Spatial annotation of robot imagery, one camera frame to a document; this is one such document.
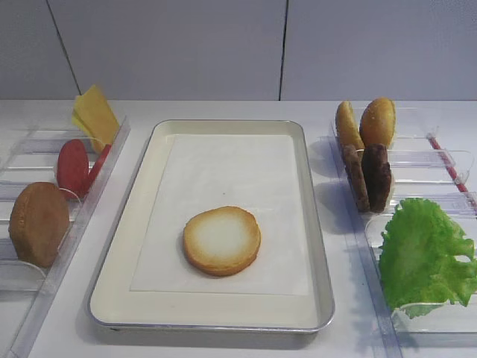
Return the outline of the left brown meat patty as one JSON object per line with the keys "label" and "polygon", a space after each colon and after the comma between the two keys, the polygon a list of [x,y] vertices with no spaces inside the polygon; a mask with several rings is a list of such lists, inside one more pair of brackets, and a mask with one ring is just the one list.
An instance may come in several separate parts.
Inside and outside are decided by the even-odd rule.
{"label": "left brown meat patty", "polygon": [[366,183],[361,169],[361,159],[354,145],[343,147],[343,159],[350,186],[354,191],[354,198],[359,212],[370,211],[370,203],[367,194]]}

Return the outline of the right dark meat patty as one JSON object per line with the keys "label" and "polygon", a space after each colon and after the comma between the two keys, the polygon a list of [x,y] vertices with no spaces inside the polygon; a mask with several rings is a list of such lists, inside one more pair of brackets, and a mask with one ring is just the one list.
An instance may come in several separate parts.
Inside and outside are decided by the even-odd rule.
{"label": "right dark meat patty", "polygon": [[366,183],[370,210],[384,211],[391,190],[392,174],[388,151],[383,144],[371,144],[364,149],[361,170]]}

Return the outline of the right red tomato slice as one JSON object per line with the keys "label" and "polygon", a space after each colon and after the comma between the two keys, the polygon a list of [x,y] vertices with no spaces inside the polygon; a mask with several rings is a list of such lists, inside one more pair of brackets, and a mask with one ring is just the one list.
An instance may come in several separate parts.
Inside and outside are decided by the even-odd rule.
{"label": "right red tomato slice", "polygon": [[85,181],[85,192],[88,193],[92,187],[92,185],[94,184],[95,182],[95,179],[97,178],[106,158],[107,158],[107,155],[110,153],[110,149],[111,149],[111,145],[110,144],[106,144],[104,146],[104,149],[102,150],[102,152],[100,153],[98,159],[95,161],[95,164],[94,166],[91,168],[91,170],[89,171],[89,174],[88,174],[88,177]]}

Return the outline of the red tomato slice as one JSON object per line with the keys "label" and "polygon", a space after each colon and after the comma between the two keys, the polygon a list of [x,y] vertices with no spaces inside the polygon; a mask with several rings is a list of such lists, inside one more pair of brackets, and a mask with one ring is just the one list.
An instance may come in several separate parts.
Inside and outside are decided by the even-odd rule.
{"label": "red tomato slice", "polygon": [[110,149],[111,149],[111,145],[110,144],[106,144],[104,146],[104,149],[102,150],[102,152],[100,153],[98,159],[95,161],[95,164],[94,166],[91,168],[91,170],[89,171],[89,174],[88,174],[88,177],[85,181],[85,192],[88,193],[92,187],[92,185],[94,184],[95,182],[95,179],[97,178],[106,158],[107,158],[107,155],[110,153]]}
{"label": "red tomato slice", "polygon": [[66,142],[59,153],[57,160],[57,184],[66,189],[63,194],[67,198],[82,198],[86,191],[84,184],[89,174],[89,160],[83,142],[72,139]]}

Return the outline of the front yellow cheese slice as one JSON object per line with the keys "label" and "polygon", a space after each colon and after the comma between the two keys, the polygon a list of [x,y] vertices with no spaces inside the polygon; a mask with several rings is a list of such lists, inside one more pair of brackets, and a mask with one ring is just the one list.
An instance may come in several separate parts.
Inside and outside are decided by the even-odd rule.
{"label": "front yellow cheese slice", "polygon": [[102,152],[106,144],[113,144],[119,123],[98,86],[92,85],[83,95],[77,96],[73,110],[89,129],[90,142],[97,154]]}

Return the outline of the yellow cheese slice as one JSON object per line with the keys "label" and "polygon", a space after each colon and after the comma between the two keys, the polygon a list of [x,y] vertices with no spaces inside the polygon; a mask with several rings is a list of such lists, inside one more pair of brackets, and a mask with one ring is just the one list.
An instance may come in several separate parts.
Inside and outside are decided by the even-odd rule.
{"label": "yellow cheese slice", "polygon": [[84,125],[80,116],[75,110],[73,110],[72,112],[72,123],[76,125],[80,130],[82,130],[86,136],[91,137],[89,129]]}
{"label": "yellow cheese slice", "polygon": [[97,154],[102,152],[106,144],[113,144],[119,123],[98,86],[92,85],[83,95],[77,96],[73,110],[89,129],[90,142]]}

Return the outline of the left red tomato slice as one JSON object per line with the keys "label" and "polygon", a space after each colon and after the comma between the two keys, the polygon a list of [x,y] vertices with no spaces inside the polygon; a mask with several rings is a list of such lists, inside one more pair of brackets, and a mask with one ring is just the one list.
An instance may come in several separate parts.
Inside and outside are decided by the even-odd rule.
{"label": "left red tomato slice", "polygon": [[89,160],[83,142],[72,139],[66,142],[59,153],[57,160],[57,184],[66,189],[63,194],[67,198],[82,198],[86,191],[84,184],[89,174]]}

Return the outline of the rear yellow cheese slice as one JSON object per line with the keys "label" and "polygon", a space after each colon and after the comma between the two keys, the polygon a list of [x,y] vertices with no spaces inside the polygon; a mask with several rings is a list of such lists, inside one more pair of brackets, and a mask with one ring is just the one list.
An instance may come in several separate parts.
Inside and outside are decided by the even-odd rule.
{"label": "rear yellow cheese slice", "polygon": [[76,125],[80,130],[82,130],[86,136],[91,137],[89,129],[84,125],[80,116],[75,110],[73,110],[72,112],[72,123]]}

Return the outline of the green lettuce leaf in rack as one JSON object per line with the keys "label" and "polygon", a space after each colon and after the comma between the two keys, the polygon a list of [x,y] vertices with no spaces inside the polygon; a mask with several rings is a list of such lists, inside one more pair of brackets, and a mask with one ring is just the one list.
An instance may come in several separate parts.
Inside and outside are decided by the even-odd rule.
{"label": "green lettuce leaf in rack", "polygon": [[476,292],[474,241],[440,206],[424,198],[398,204],[382,232],[379,270],[388,306],[467,306]]}

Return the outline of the white parchment paper sheet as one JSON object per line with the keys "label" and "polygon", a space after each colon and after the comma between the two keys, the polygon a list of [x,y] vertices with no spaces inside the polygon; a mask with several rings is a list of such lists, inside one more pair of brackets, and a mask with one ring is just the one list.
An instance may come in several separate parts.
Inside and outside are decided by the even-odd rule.
{"label": "white parchment paper sheet", "polygon": [[[262,244],[245,270],[212,277],[188,263],[182,232],[193,216],[227,205],[254,215]],[[130,287],[156,292],[307,294],[306,232],[291,137],[176,135]]]}

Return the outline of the metal baking tray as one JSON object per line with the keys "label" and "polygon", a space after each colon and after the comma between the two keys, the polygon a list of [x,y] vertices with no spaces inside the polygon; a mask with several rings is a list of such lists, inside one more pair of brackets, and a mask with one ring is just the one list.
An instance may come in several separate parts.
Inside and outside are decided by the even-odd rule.
{"label": "metal baking tray", "polygon": [[[134,291],[130,285],[176,135],[291,137],[306,232],[305,295]],[[152,131],[89,300],[92,316],[113,327],[313,334],[335,304],[316,210],[303,129],[291,121],[168,120]]]}

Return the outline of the toasted bottom bun slice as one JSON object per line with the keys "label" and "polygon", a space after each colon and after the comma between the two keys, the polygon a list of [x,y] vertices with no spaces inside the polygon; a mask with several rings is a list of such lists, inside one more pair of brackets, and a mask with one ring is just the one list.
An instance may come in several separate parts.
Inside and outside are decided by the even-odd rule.
{"label": "toasted bottom bun slice", "polygon": [[186,259],[212,276],[230,276],[246,269],[256,260],[261,242],[255,216],[234,206],[202,212],[183,230]]}

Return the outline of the left sesame bun top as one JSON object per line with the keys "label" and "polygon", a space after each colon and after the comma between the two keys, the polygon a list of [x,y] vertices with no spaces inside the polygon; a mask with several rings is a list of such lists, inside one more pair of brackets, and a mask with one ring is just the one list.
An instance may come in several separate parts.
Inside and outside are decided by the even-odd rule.
{"label": "left sesame bun top", "polygon": [[350,101],[342,101],[338,105],[335,114],[335,129],[341,147],[353,145],[356,150],[364,149]]}

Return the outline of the right clear acrylic rack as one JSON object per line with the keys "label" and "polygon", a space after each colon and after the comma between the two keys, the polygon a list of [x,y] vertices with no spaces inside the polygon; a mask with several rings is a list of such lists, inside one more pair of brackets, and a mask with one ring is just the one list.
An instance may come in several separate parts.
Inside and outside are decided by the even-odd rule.
{"label": "right clear acrylic rack", "polygon": [[[459,303],[446,302],[408,304],[390,310],[380,282],[382,232],[401,200],[425,198],[438,203],[461,226],[467,237],[476,238],[476,193],[458,191],[439,154],[431,147],[427,136],[431,134],[436,137],[438,129],[437,125],[431,123],[433,119],[436,119],[436,115],[421,113],[416,108],[397,109],[394,141],[388,150],[394,182],[387,206],[381,213],[358,211],[354,191],[341,159],[335,124],[329,126],[329,144],[377,318],[374,333],[378,357],[419,357],[427,348],[447,349],[446,356],[453,357],[459,348],[476,346],[475,297],[471,297],[465,307]],[[470,173],[474,165],[474,156],[470,152],[445,150],[451,154],[460,170]]]}

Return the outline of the clear acrylic rack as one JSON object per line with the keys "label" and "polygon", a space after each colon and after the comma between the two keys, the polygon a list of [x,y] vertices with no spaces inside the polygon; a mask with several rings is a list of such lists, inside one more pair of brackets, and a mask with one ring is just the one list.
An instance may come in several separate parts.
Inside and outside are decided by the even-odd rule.
{"label": "clear acrylic rack", "polygon": [[[438,129],[437,125],[431,123],[433,119],[436,119],[436,115],[421,113],[416,108],[397,109],[394,141],[388,150],[394,182],[387,206],[381,213],[358,211],[354,191],[341,159],[335,124],[329,126],[329,144],[377,318],[374,333],[378,357],[419,357],[427,348],[447,349],[446,356],[453,357],[459,348],[476,346],[475,297],[471,297],[465,307],[459,303],[446,302],[408,304],[390,310],[380,282],[382,232],[401,200],[425,198],[438,203],[461,226],[467,237],[476,238],[476,193],[458,191],[439,154],[431,147],[427,136],[431,134],[436,137]],[[460,170],[470,173],[474,165],[474,156],[470,152],[445,150],[451,154]]]}
{"label": "clear acrylic rack", "polygon": [[89,194],[69,202],[70,225],[51,268],[18,259],[8,233],[10,213],[27,185],[56,181],[60,149],[69,140],[79,139],[85,145],[89,165],[94,166],[99,156],[91,139],[78,130],[20,131],[19,141],[1,162],[2,357],[29,355],[129,133],[130,125],[123,121]]}

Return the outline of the right golden bun top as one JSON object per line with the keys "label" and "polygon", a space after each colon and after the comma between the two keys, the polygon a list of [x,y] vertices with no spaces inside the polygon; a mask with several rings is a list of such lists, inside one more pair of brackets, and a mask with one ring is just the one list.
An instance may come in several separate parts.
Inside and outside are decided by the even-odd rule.
{"label": "right golden bun top", "polygon": [[359,127],[363,143],[368,146],[382,144],[390,148],[396,128],[394,102],[386,97],[376,98],[365,108]]}

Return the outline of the brown bun slice in left rack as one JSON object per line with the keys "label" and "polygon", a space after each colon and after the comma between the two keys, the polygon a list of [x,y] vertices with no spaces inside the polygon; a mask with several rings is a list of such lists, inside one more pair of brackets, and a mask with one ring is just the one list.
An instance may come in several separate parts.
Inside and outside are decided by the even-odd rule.
{"label": "brown bun slice in left rack", "polygon": [[26,186],[10,214],[9,234],[21,261],[48,268],[69,227],[69,208],[61,191],[49,182]]}

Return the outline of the left clear acrylic rack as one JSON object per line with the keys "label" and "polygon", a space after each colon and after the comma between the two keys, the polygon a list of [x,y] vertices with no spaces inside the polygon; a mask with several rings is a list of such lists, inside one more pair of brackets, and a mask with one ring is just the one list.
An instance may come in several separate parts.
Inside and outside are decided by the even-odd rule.
{"label": "left clear acrylic rack", "polygon": [[89,194],[69,202],[70,225],[51,268],[18,259],[8,233],[10,213],[27,185],[56,181],[60,149],[69,140],[79,139],[85,145],[89,165],[94,166],[99,156],[91,139],[78,130],[20,131],[19,141],[1,162],[2,357],[29,355],[129,133],[130,125],[123,121]]}

